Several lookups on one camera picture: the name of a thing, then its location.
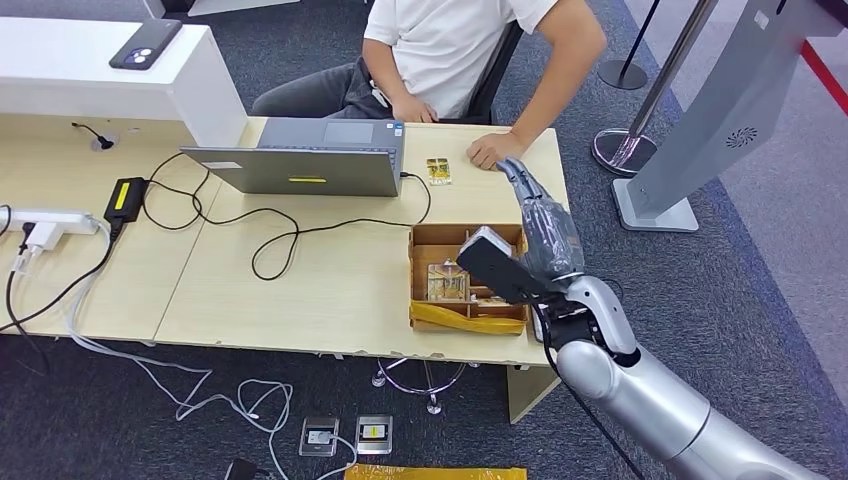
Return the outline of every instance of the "laptop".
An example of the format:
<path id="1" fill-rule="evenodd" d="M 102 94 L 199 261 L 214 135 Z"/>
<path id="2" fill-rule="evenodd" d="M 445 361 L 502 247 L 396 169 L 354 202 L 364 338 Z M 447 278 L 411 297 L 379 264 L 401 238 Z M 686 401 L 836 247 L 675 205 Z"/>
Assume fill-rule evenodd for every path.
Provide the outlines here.
<path id="1" fill-rule="evenodd" d="M 257 148 L 180 150 L 243 193 L 396 197 L 403 123 L 269 118 Z"/>

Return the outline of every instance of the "gray pants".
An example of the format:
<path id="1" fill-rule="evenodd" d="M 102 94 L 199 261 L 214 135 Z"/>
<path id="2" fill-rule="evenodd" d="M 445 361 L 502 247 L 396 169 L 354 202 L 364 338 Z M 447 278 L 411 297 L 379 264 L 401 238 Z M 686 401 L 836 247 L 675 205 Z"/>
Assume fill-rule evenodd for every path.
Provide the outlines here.
<path id="1" fill-rule="evenodd" d="M 392 118 L 371 94 L 365 61 L 330 68 L 269 90 L 253 103 L 253 115 L 299 118 Z"/>

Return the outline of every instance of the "yellow sticker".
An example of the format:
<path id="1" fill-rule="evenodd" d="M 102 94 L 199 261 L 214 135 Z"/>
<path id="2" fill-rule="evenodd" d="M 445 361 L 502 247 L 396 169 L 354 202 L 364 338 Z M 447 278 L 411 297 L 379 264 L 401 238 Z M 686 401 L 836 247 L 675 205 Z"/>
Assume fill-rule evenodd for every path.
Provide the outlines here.
<path id="1" fill-rule="evenodd" d="M 385 425 L 365 425 L 362 429 L 362 438 L 383 438 L 385 436 Z"/>
<path id="2" fill-rule="evenodd" d="M 292 183 L 327 183 L 326 178 L 317 177 L 289 177 L 289 181 Z"/>
<path id="3" fill-rule="evenodd" d="M 127 200 L 127 192 L 130 191 L 130 182 L 124 182 L 121 185 L 121 191 L 118 193 L 118 201 L 115 202 L 115 210 L 124 208 L 124 202 Z"/>

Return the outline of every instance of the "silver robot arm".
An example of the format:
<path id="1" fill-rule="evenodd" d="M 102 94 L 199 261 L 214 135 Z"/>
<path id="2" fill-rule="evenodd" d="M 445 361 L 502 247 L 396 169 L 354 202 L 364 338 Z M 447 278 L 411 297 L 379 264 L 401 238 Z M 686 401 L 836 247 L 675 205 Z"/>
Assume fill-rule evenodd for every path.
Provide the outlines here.
<path id="1" fill-rule="evenodd" d="M 507 301 L 534 306 L 564 382 L 678 478 L 824 478 L 713 409 L 639 345 L 612 289 L 583 274 L 583 252 L 568 212 L 521 162 L 508 158 L 498 168 L 521 205 L 528 251 L 516 261 L 478 238 L 476 245 L 463 247 L 457 261 Z"/>
<path id="2" fill-rule="evenodd" d="M 716 411 L 709 400 L 635 339 L 622 344 L 620 350 L 624 351 L 610 348 L 607 332 L 626 339 L 633 338 L 633 333 L 618 298 L 606 283 L 581 276 L 566 288 L 565 296 L 586 306 L 584 315 L 595 318 L 606 348 L 592 340 L 562 345 L 556 366 L 563 381 L 615 419 L 676 477 L 824 478 L 767 447 Z M 629 358 L 617 361 L 620 354 Z"/>

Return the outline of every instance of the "black cable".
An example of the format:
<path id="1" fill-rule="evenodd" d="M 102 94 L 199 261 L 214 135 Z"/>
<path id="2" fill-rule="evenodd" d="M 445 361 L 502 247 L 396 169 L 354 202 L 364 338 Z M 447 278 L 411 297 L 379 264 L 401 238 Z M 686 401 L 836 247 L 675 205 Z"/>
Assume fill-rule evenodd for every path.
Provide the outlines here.
<path id="1" fill-rule="evenodd" d="M 165 184 L 156 180 L 156 174 L 159 173 L 159 171 L 162 169 L 162 167 L 164 167 L 165 165 L 167 165 L 169 162 L 171 162 L 175 158 L 179 157 L 180 155 L 183 155 L 183 153 L 180 152 L 180 153 L 176 153 L 174 155 L 171 155 L 170 157 L 165 159 L 165 161 L 160 163 L 153 170 L 153 173 L 150 175 L 150 178 L 148 179 L 148 185 L 156 185 L 158 187 L 164 188 L 165 190 L 168 190 L 169 192 L 176 193 L 178 195 L 183 195 L 183 196 L 191 198 L 192 207 L 194 208 L 194 212 L 195 212 L 194 217 L 192 217 L 186 223 L 184 223 L 182 225 L 177 225 L 177 226 L 165 225 L 162 222 L 159 222 L 158 220 L 154 219 L 150 215 L 150 212 L 148 211 L 147 205 L 146 205 L 147 193 L 150 192 L 149 187 L 147 189 L 147 193 L 145 193 L 145 201 L 143 201 L 142 204 L 141 204 L 142 211 L 144 212 L 144 215 L 151 222 L 156 224 L 157 226 L 159 226 L 159 227 L 161 227 L 165 230 L 170 230 L 170 231 L 186 229 L 186 228 L 190 227 L 191 225 L 193 225 L 194 222 L 197 221 L 197 219 L 203 219 L 203 221 L 210 223 L 212 225 L 228 225 L 230 223 L 237 222 L 237 221 L 242 220 L 246 217 L 249 217 L 249 216 L 257 214 L 257 213 L 262 213 L 262 212 L 275 213 L 277 215 L 280 215 L 281 217 L 290 221 L 294 225 L 294 230 L 280 234 L 280 235 L 277 235 L 277 236 L 271 238 L 267 242 L 260 245 L 259 248 L 257 248 L 254 251 L 253 257 L 252 257 L 251 262 L 250 262 L 251 270 L 253 271 L 253 275 L 256 276 L 256 278 L 258 278 L 260 280 L 272 281 L 272 280 L 276 280 L 276 279 L 282 277 L 283 275 L 285 275 L 285 273 L 288 271 L 289 267 L 291 266 L 292 258 L 294 257 L 294 251 L 295 251 L 295 247 L 297 246 L 297 242 L 298 242 L 298 240 L 300 240 L 300 236 L 303 235 L 303 234 L 333 230 L 333 229 L 336 229 L 336 228 L 339 228 L 339 227 L 343 227 L 345 225 L 350 225 L 352 223 L 366 223 L 367 222 L 367 223 L 378 223 L 378 224 L 381 224 L 381 225 L 391 225 L 391 226 L 398 226 L 398 227 L 412 227 L 413 225 L 415 225 L 415 224 L 410 224 L 410 223 L 390 222 L 390 221 L 387 221 L 387 220 L 379 220 L 379 219 L 374 219 L 374 218 L 356 218 L 356 219 L 353 219 L 353 220 L 346 220 L 344 222 L 340 222 L 340 223 L 337 223 L 335 225 L 330 225 L 330 226 L 327 226 L 327 227 L 315 227 L 315 228 L 309 228 L 309 229 L 306 229 L 306 230 L 301 230 L 300 225 L 297 223 L 297 220 L 295 220 L 294 217 L 292 217 L 291 215 L 288 215 L 284 212 L 281 212 L 277 209 L 267 208 L 267 207 L 257 208 L 257 209 L 251 210 L 249 212 L 243 213 L 243 214 L 241 214 L 237 217 L 233 217 L 231 219 L 228 219 L 228 220 L 212 220 L 203 213 L 203 203 L 200 201 L 200 198 L 198 197 L 198 193 L 203 188 L 203 186 L 206 184 L 206 182 L 209 180 L 209 175 L 210 175 L 209 170 L 206 171 L 206 175 L 203 177 L 203 180 L 197 185 L 197 187 L 192 192 L 186 192 L 184 190 L 179 190 L 179 189 L 170 187 L 168 185 L 165 185 Z M 421 217 L 421 219 L 418 222 L 416 222 L 416 223 L 421 223 L 421 222 L 423 222 L 424 220 L 427 219 L 427 216 L 430 214 L 430 208 L 432 207 L 432 204 L 433 204 L 433 197 L 430 194 L 430 189 L 427 188 L 427 184 L 424 182 L 424 179 L 421 178 L 420 176 L 414 174 L 414 173 L 401 172 L 400 176 L 401 176 L 401 178 L 409 178 L 409 177 L 416 178 L 421 183 L 421 185 L 424 187 L 424 191 L 427 193 L 427 209 L 424 211 L 424 215 Z M 286 255 L 286 261 L 283 264 L 283 267 L 279 271 L 277 271 L 276 273 L 274 273 L 273 275 L 270 275 L 270 276 L 265 276 L 265 275 L 262 275 L 261 273 L 259 273 L 259 271 L 256 268 L 256 262 L 257 262 L 257 259 L 259 258 L 259 256 L 262 254 L 262 252 L 266 248 L 271 246 L 271 244 L 273 244 L 273 243 L 275 243 L 279 240 L 282 240 L 284 238 L 292 237 L 292 236 L 294 238 L 292 239 L 291 245 L 289 245 L 289 251 L 288 251 L 288 254 Z"/>
<path id="2" fill-rule="evenodd" d="M 9 313 L 9 318 L 12 319 L 12 323 L 9 323 L 9 324 L 6 324 L 6 325 L 0 327 L 0 332 L 4 331 L 6 329 L 9 329 L 11 327 L 18 327 L 19 328 L 21 324 L 24 324 L 24 323 L 38 317 L 39 315 L 42 315 L 44 312 L 46 312 L 47 310 L 50 310 L 57 303 L 62 301 L 62 299 L 65 298 L 65 296 L 71 290 L 73 290 L 74 287 L 79 285 L 80 282 L 82 282 L 86 278 L 94 275 L 101 268 L 103 268 L 103 266 L 106 265 L 106 262 L 109 261 L 109 257 L 112 255 L 112 251 L 115 248 L 115 242 L 117 242 L 118 236 L 120 236 L 121 230 L 123 230 L 124 224 L 122 222 L 116 222 L 116 223 L 112 224 L 111 227 L 112 228 L 109 231 L 109 245 L 107 245 L 106 252 L 104 252 L 103 257 L 100 259 L 100 261 L 97 262 L 97 265 L 95 265 L 94 268 L 92 268 L 91 270 L 89 270 L 89 271 L 83 273 L 82 275 L 80 275 L 79 277 L 77 277 L 67 287 L 65 287 L 65 289 L 62 290 L 59 293 L 59 295 L 56 296 L 56 298 L 51 300 L 47 305 L 45 305 L 44 307 L 38 309 L 34 313 L 31 313 L 31 314 L 29 314 L 26 317 L 23 317 L 21 319 L 15 318 L 14 313 L 11 311 L 11 303 L 10 303 L 9 293 L 10 293 L 10 289 L 11 289 L 11 278 L 12 278 L 12 276 L 10 275 L 9 276 L 10 282 L 9 282 L 9 284 L 7 284 L 6 308 L 7 308 L 7 313 Z"/>
<path id="3" fill-rule="evenodd" d="M 530 302 L 530 305 L 533 307 L 533 310 L 536 312 L 536 315 L 539 317 L 539 324 L 542 326 L 542 340 L 545 349 L 545 357 L 548 359 L 548 364 L 550 364 L 551 368 L 554 369 L 557 376 L 562 380 L 562 384 L 568 390 L 568 393 L 574 398 L 574 401 L 577 402 L 577 405 L 580 405 L 580 408 L 586 413 L 586 416 L 595 424 L 595 427 L 601 432 L 601 434 L 607 439 L 607 441 L 612 445 L 613 450 L 624 460 L 624 463 L 627 464 L 627 467 L 630 468 L 630 471 L 633 472 L 633 475 L 639 480 L 645 480 L 645 475 L 642 474 L 642 471 L 639 470 L 639 467 L 633 463 L 633 460 L 630 459 L 630 456 L 627 455 L 627 452 L 621 448 L 621 445 L 618 444 L 615 438 L 609 433 L 609 431 L 604 427 L 604 424 L 598 420 L 598 417 L 592 413 L 592 410 L 589 409 L 589 406 L 586 405 L 586 402 L 580 398 L 580 395 L 571 388 L 571 385 L 562 378 L 562 375 L 559 374 L 559 369 L 556 366 L 556 362 L 554 362 L 553 357 L 551 356 L 551 332 L 548 329 L 548 321 L 545 318 L 544 313 L 534 302 Z"/>
<path id="4" fill-rule="evenodd" d="M 427 219 L 427 216 L 430 215 L 430 207 L 433 205 L 433 196 L 430 194 L 430 189 L 427 188 L 427 184 L 424 183 L 424 179 L 421 178 L 420 176 L 414 174 L 414 173 L 401 172 L 400 176 L 401 176 L 401 178 L 415 177 L 421 183 L 421 186 L 424 187 L 424 191 L 427 192 L 427 208 L 424 210 L 424 215 L 422 215 L 421 219 L 418 220 L 418 222 L 416 222 L 415 224 L 422 223 L 424 220 Z M 309 229 L 306 229 L 306 230 L 295 230 L 294 232 L 286 232 L 286 233 L 283 233 L 283 234 L 277 235 L 276 237 L 271 238 L 267 242 L 260 245 L 259 248 L 257 248 L 256 251 L 253 252 L 253 258 L 250 260 L 250 268 L 253 270 L 253 275 L 255 275 L 256 278 L 259 278 L 260 280 L 265 280 L 265 281 L 276 280 L 276 279 L 282 277 L 286 273 L 286 271 L 288 270 L 289 266 L 291 265 L 291 259 L 292 259 L 292 255 L 294 253 L 294 247 L 295 247 L 295 244 L 297 243 L 298 237 L 300 235 L 303 235 L 304 233 L 325 232 L 327 230 L 333 230 L 333 229 L 336 229 L 336 228 L 339 228 L 339 227 L 343 227 L 345 225 L 350 225 L 352 223 L 379 223 L 381 225 L 390 225 L 390 226 L 395 226 L 395 227 L 412 227 L 412 226 L 415 225 L 415 224 L 410 224 L 410 223 L 390 222 L 390 221 L 387 221 L 387 220 L 378 220 L 378 219 L 373 219 L 373 218 L 355 218 L 355 219 L 352 219 L 352 220 L 345 220 L 344 222 L 339 222 L 335 225 L 330 225 L 330 226 L 327 226 L 327 227 L 315 227 L 315 228 L 309 228 Z M 261 273 L 259 273 L 259 271 L 256 269 L 256 260 L 259 258 L 259 255 L 262 254 L 262 251 L 265 250 L 266 248 L 268 248 L 272 243 L 274 243 L 278 240 L 282 240 L 286 237 L 290 237 L 292 235 L 294 235 L 294 239 L 292 240 L 292 245 L 289 248 L 289 253 L 286 256 L 286 263 L 283 265 L 283 268 L 281 268 L 277 273 L 275 273 L 274 275 L 271 275 L 270 277 L 263 276 Z"/>
<path id="5" fill-rule="evenodd" d="M 84 128 L 91 132 L 91 134 L 94 135 L 97 141 L 100 142 L 100 148 L 102 148 L 103 150 L 109 150 L 110 148 L 115 146 L 115 142 L 95 132 L 93 128 L 89 127 L 84 123 L 71 122 L 71 126 L 75 128 Z"/>
<path id="6" fill-rule="evenodd" d="M 18 333 L 21 334 L 21 337 L 23 337 L 24 340 L 26 340 L 26 342 L 29 344 L 29 346 L 33 350 L 35 350 L 35 353 L 38 354 L 39 358 L 41 359 L 41 365 L 43 370 L 37 370 L 33 367 L 30 367 L 18 358 L 15 358 L 15 361 L 18 362 L 18 365 L 26 368 L 30 372 L 41 377 L 46 377 L 50 375 L 50 362 L 47 360 L 47 354 L 44 353 L 44 350 L 42 350 L 37 343 L 35 343 L 32 337 L 29 336 L 29 333 L 24 330 L 24 327 L 21 325 L 21 322 L 18 320 L 18 318 L 15 316 L 15 312 L 12 310 L 12 282 L 15 280 L 15 273 L 17 272 L 14 269 L 10 271 L 9 278 L 6 280 L 6 313 L 9 315 L 9 319 L 12 320 L 12 323 L 10 325 L 13 325 L 18 330 Z"/>
<path id="7" fill-rule="evenodd" d="M 29 238 L 29 234 L 32 233 L 33 228 L 35 228 L 35 224 L 33 223 L 25 223 L 22 227 L 22 230 L 24 231 L 24 239 L 21 241 L 21 244 L 18 247 L 18 256 L 16 258 L 16 263 L 17 260 L 20 259 L 24 252 L 26 252 L 27 250 L 26 241 L 27 238 Z M 29 344 L 30 348 L 32 348 L 35 353 L 38 354 L 39 358 L 41 359 L 41 365 L 43 368 L 42 370 L 36 370 L 35 368 L 30 367 L 28 364 L 21 361 L 21 359 L 19 358 L 15 358 L 14 360 L 18 363 L 18 365 L 24 367 L 30 372 L 42 377 L 46 377 L 47 375 L 50 375 L 50 362 L 47 360 L 47 355 L 44 353 L 44 350 L 42 350 L 41 347 L 39 347 L 38 344 L 35 343 L 32 337 L 29 336 L 29 333 L 24 330 L 24 327 L 21 326 L 21 323 L 18 321 L 18 318 L 15 316 L 15 312 L 12 309 L 12 283 L 15 281 L 15 274 L 18 273 L 16 268 L 17 267 L 12 268 L 12 270 L 9 272 L 9 278 L 8 280 L 6 280 L 6 312 L 9 314 L 9 319 L 12 320 L 12 325 L 14 325 L 15 328 L 18 330 L 18 333 L 21 334 L 21 337 L 23 337 L 23 339 L 26 340 L 26 342 Z"/>
<path id="8" fill-rule="evenodd" d="M 12 207 L 3 204 L 0 205 L 0 208 L 6 209 L 6 223 L 3 225 L 3 228 L 0 229 L 0 237 L 2 237 L 3 234 L 6 233 L 7 230 L 9 230 L 9 226 L 12 225 Z"/>
<path id="9" fill-rule="evenodd" d="M 611 284 L 615 285 L 616 287 L 618 287 L 618 291 L 621 292 L 621 295 L 618 296 L 618 299 L 624 300 L 624 287 L 621 286 L 621 283 L 619 283 L 618 280 L 614 280 L 612 278 L 601 278 L 601 277 L 598 277 L 598 278 L 600 278 L 602 281 L 604 281 L 606 283 L 611 283 Z"/>

